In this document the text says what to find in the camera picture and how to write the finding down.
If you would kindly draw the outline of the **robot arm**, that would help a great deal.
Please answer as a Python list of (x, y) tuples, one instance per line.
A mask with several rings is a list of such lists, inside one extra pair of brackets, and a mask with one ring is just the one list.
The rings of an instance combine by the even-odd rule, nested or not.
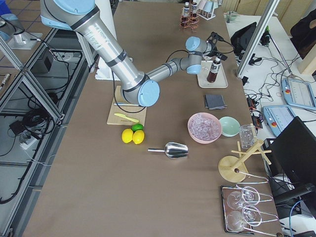
[(123, 98), (142, 107), (157, 102), (159, 81), (180, 70), (192, 75), (199, 74), (203, 56), (215, 49), (210, 41), (189, 37), (186, 41), (188, 57), (171, 59), (146, 74), (128, 58), (126, 51), (101, 20), (100, 10), (93, 0), (42, 0), (40, 10), (43, 24), (82, 35), (120, 79)]

